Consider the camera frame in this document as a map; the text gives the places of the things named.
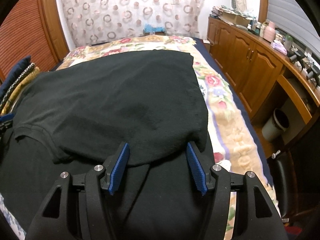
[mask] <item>silver bolt head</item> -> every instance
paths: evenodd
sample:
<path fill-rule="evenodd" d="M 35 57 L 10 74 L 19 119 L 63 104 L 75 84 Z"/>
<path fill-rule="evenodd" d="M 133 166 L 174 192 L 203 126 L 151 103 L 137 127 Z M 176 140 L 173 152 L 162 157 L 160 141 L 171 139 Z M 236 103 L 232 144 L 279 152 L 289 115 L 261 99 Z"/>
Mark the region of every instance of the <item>silver bolt head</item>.
<path fill-rule="evenodd" d="M 256 174 L 253 172 L 253 171 L 248 171 L 247 175 L 250 177 L 250 178 L 254 178 L 256 176 Z"/>
<path fill-rule="evenodd" d="M 213 168 L 215 171 L 221 171 L 221 166 L 218 165 L 218 164 L 213 165 L 212 168 Z"/>
<path fill-rule="evenodd" d="M 102 165 L 97 165 L 94 167 L 95 171 L 102 171 L 103 170 L 103 166 Z"/>
<path fill-rule="evenodd" d="M 69 172 L 67 172 L 67 171 L 64 171 L 63 173 L 60 174 L 60 177 L 63 179 L 65 179 L 68 176 L 69 176 Z"/>

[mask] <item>wooden louvered door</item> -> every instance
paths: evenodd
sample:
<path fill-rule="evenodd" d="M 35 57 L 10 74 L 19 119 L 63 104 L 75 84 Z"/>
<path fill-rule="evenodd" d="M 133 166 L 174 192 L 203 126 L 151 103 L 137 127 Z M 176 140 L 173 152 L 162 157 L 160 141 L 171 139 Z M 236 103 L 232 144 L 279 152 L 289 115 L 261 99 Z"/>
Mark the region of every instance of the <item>wooden louvered door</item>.
<path fill-rule="evenodd" d="M 0 78 L 27 55 L 42 71 L 58 63 L 45 31 L 39 0 L 19 0 L 0 27 L 0 70 L 4 74 Z"/>

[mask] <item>blue object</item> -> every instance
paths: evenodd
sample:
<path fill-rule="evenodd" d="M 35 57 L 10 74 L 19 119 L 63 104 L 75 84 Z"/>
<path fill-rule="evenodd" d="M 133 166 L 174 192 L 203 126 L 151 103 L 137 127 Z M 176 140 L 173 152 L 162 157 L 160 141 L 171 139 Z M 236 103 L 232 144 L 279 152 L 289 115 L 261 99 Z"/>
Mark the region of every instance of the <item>blue object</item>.
<path fill-rule="evenodd" d="M 150 24 L 146 24 L 146 25 L 144 26 L 143 31 L 144 31 L 145 33 L 165 32 L 165 28 L 164 28 L 164 27 L 153 27 L 153 26 L 150 25 Z"/>
<path fill-rule="evenodd" d="M 122 149 L 122 152 L 120 153 L 120 156 L 110 176 L 110 186 L 108 189 L 110 195 L 113 195 L 119 189 L 120 182 L 124 173 L 124 169 L 129 159 L 129 155 L 130 155 L 129 144 L 125 143 Z"/>
<path fill-rule="evenodd" d="M 208 190 L 205 183 L 205 174 L 190 143 L 187 144 L 186 157 L 197 190 L 201 191 L 202 195 L 205 195 Z"/>
<path fill-rule="evenodd" d="M 7 78 L 4 80 L 4 82 L 0 86 L 0 102 L 2 101 L 9 87 L 15 82 L 15 80 L 21 75 L 21 73 L 30 65 L 30 60 L 31 60 L 31 56 L 29 55 L 21 59 L 17 64 L 15 64 L 12 67 Z"/>
<path fill-rule="evenodd" d="M 3 123 L 3 122 L 6 122 L 6 121 L 12 120 L 13 117 L 14 117 L 13 113 L 2 115 L 0 117 L 0 124 Z"/>

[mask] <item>white window shade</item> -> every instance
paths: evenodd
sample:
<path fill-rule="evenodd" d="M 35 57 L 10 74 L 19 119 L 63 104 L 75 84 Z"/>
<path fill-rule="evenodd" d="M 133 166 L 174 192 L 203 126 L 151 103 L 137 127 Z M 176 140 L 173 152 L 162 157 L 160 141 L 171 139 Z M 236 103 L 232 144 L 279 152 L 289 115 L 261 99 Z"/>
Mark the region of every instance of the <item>white window shade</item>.
<path fill-rule="evenodd" d="M 295 0 L 269 0 L 267 18 L 320 57 L 320 37 Z"/>

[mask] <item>bed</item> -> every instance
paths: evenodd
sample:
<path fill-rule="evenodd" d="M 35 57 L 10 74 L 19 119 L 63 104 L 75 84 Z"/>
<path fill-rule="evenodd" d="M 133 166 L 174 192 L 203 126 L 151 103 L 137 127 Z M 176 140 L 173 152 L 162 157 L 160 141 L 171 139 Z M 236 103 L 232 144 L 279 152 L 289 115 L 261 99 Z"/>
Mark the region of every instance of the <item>bed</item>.
<path fill-rule="evenodd" d="M 215 162 L 235 173 L 244 174 L 249 170 L 254 171 L 277 206 L 267 161 L 259 139 L 250 124 L 248 114 L 201 40 L 150 35 L 126 38 L 97 46 L 79 47 L 66 56 L 56 71 L 69 67 L 76 68 L 78 63 L 112 54 L 153 49 L 182 51 L 194 57 L 193 69 L 208 108 L 208 132 Z M 24 239 L 25 231 L 4 203 L 5 200 L 0 194 L 0 210 L 19 239 Z M 232 193 L 225 239 L 232 237 L 235 207 L 236 195 Z"/>

